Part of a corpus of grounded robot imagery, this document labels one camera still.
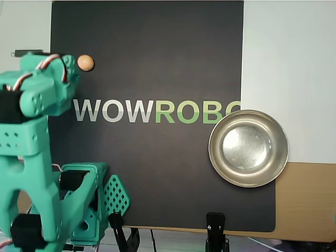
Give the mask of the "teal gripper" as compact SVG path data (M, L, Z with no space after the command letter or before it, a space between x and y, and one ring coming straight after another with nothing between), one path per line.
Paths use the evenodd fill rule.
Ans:
M27 53L20 60L20 86L38 75L51 77L56 83L77 88L80 80L79 68L73 55Z

